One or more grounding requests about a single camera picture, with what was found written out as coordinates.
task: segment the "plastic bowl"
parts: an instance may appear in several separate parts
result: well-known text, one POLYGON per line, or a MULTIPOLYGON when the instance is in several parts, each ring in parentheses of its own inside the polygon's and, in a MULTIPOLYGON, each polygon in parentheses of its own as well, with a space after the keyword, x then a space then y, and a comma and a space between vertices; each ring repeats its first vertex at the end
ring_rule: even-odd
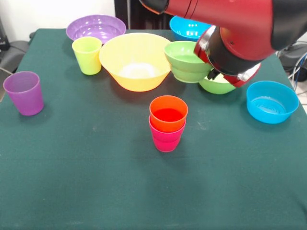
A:
POLYGON ((66 29, 66 35, 73 41, 80 37, 91 36, 100 39, 102 44, 125 32, 124 22, 108 15, 85 16, 70 23, 66 29))
POLYGON ((174 77, 185 83, 197 83, 206 77, 212 66, 194 54, 196 42, 177 41, 165 47, 174 77))
POLYGON ((174 16, 169 22, 169 27, 177 41, 197 42, 203 32, 209 29, 210 26, 210 24, 178 16, 174 16))
POLYGON ((158 87, 171 70, 164 54, 169 43, 155 34, 124 34, 104 44, 99 59, 123 88, 149 91, 158 87))
POLYGON ((222 74, 217 75, 214 80, 205 77, 199 83, 204 90, 213 94, 225 94, 235 89, 235 86, 230 84, 222 74))
POLYGON ((278 124, 285 121, 299 106, 296 93, 274 81, 258 81, 247 90, 247 108, 255 119, 278 124))

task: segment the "plastic cup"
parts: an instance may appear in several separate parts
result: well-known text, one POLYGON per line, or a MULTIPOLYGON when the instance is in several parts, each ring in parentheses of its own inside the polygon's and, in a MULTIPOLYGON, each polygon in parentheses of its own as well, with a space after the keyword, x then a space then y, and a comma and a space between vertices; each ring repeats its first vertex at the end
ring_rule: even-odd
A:
POLYGON ((44 108, 40 79, 34 72, 21 71, 10 75, 3 88, 24 116, 38 114, 44 108))
POLYGON ((172 133, 183 127, 188 115, 188 106, 178 97, 164 95, 150 103, 149 111, 154 128, 161 132, 172 133))
POLYGON ((72 43, 80 70, 86 75, 94 75, 101 70, 99 51, 102 42, 96 37, 81 37, 72 43))
POLYGON ((176 149, 181 140, 181 136, 186 127, 186 121, 183 124, 183 127, 176 132, 165 133, 154 128, 149 117, 149 127, 156 148, 161 152, 172 152, 176 149))

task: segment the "pink cup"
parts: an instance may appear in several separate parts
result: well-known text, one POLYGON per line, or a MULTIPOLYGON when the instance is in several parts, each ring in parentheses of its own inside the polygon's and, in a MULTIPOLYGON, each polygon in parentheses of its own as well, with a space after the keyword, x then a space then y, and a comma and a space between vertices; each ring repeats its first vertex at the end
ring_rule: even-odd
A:
POLYGON ((172 133, 165 133, 155 129, 150 121, 149 116, 149 127, 152 133, 153 142, 156 148, 161 152, 174 151, 180 142, 184 128, 186 127, 186 121, 181 129, 172 133))

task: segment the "purple cup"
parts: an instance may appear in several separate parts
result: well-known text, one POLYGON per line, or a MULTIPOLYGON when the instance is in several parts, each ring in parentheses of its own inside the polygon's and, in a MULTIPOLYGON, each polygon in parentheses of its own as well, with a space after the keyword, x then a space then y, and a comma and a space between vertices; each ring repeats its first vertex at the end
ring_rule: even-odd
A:
POLYGON ((44 108, 40 79, 34 72, 21 71, 10 75, 3 88, 24 116, 38 114, 44 108))

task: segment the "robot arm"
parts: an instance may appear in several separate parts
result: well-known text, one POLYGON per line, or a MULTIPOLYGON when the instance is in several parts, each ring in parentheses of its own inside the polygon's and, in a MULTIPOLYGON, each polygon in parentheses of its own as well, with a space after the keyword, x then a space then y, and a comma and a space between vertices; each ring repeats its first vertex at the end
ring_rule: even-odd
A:
POLYGON ((140 0, 160 14, 206 22, 195 54, 240 87, 256 75, 260 62, 307 31, 306 0, 140 0))

